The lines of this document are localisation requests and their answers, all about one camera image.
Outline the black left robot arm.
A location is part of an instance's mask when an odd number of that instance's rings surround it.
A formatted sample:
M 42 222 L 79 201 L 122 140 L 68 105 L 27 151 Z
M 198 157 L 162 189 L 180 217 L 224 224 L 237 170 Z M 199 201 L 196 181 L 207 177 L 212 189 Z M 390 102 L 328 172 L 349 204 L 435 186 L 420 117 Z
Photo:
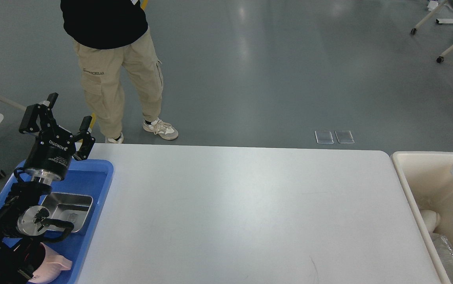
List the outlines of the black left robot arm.
M 52 191 L 53 181 L 65 179 L 71 161 L 86 160 L 95 144 L 91 116 L 83 118 L 76 135 L 57 124 L 52 113 L 57 97 L 54 92 L 28 106 L 19 126 L 20 133 L 36 138 L 24 165 L 14 170 L 17 181 L 0 208 L 0 284 L 27 283 L 37 269 L 32 262 L 40 244 L 63 241 L 74 227 L 38 205 Z

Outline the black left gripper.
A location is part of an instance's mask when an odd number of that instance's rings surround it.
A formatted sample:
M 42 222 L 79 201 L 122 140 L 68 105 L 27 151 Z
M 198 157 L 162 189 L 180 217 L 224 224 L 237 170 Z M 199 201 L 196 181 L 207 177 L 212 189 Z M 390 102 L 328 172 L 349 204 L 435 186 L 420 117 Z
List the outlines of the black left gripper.
M 23 171 L 50 182 L 64 180 L 72 157 L 77 161 L 87 160 L 95 144 L 90 131 L 92 116 L 83 118 L 75 136 L 67 129 L 58 128 L 52 113 L 58 96 L 53 92 L 45 101 L 27 106 L 19 126 L 19 133 L 36 137 Z M 81 142 L 79 150 L 73 146 L 76 142 Z

